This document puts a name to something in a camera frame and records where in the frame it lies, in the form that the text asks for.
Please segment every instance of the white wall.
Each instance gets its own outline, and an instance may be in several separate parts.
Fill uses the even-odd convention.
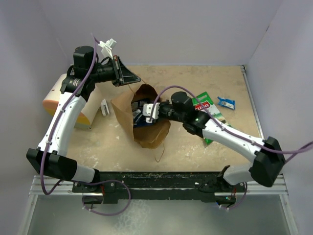
[[[127,64],[246,64],[282,0],[39,0],[66,55],[113,37]]]
[[[284,1],[248,63],[247,77],[265,135],[286,150],[312,141],[312,0]],[[296,156],[283,172],[300,232],[312,234],[313,151]]]
[[[42,107],[68,65],[35,0],[0,2],[0,231],[15,235],[35,174],[26,159],[51,117]]]

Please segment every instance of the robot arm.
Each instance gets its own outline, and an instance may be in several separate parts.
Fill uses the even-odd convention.
[[[137,75],[123,65],[118,56],[112,56],[111,49],[115,43],[112,39],[105,44],[103,42],[99,43],[103,48],[102,52],[105,52],[104,56],[108,55],[109,61],[104,65],[101,63],[95,64],[86,83],[71,99],[67,107],[62,110],[64,104],[83,81],[93,59],[92,47],[76,48],[73,56],[74,65],[68,69],[67,77],[62,82],[60,100],[49,129],[37,149],[30,148],[26,155],[38,173],[40,173],[44,149],[47,147],[44,175],[66,181],[99,182],[98,170],[79,165],[75,160],[65,156],[76,120],[94,90],[95,83],[112,81],[113,85],[118,87],[141,81]],[[55,127],[52,138],[49,138],[60,111],[62,115]]]
[[[233,186],[241,182],[253,180],[266,187],[271,187],[274,184],[285,164],[284,155],[265,151],[254,144],[227,133],[225,129],[251,139],[262,146],[281,150],[275,138],[269,137],[265,141],[261,138],[249,136],[218,121],[223,129],[220,128],[207,113],[195,110],[192,99],[185,92],[174,93],[171,97],[171,102],[172,104],[169,101],[157,103],[152,113],[153,119],[166,118],[182,122],[183,127],[190,134],[217,141],[249,160],[250,163],[248,164],[226,166],[224,168],[222,171],[223,179],[229,185]],[[143,107],[143,114],[147,116],[146,121],[151,121],[152,105],[145,104]]]

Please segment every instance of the brown paper bag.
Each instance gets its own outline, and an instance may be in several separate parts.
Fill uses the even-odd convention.
[[[111,100],[118,123],[143,148],[157,148],[167,136],[171,124],[169,120],[160,120],[152,126],[133,129],[134,122],[131,103],[144,98],[154,100],[156,97],[157,92],[152,86],[142,84]]]

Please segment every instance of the black metal base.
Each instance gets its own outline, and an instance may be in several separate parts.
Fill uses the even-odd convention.
[[[119,180],[124,182],[131,191],[132,199],[144,200],[201,200],[216,202],[224,197],[216,197],[217,192],[244,192],[240,185],[229,186],[220,181],[220,172],[100,172],[100,182]],[[101,193],[99,186],[74,185],[73,192]],[[126,189],[119,183],[104,184],[103,203],[117,203],[119,199],[128,199]],[[101,203],[102,200],[91,200]]]

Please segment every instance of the glass panel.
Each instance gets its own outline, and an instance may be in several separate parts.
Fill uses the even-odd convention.
[[[94,205],[116,212],[126,204]],[[200,201],[133,200],[122,214],[104,217],[82,209],[81,196],[39,196],[29,235],[288,235],[278,195],[248,195],[237,208]]]

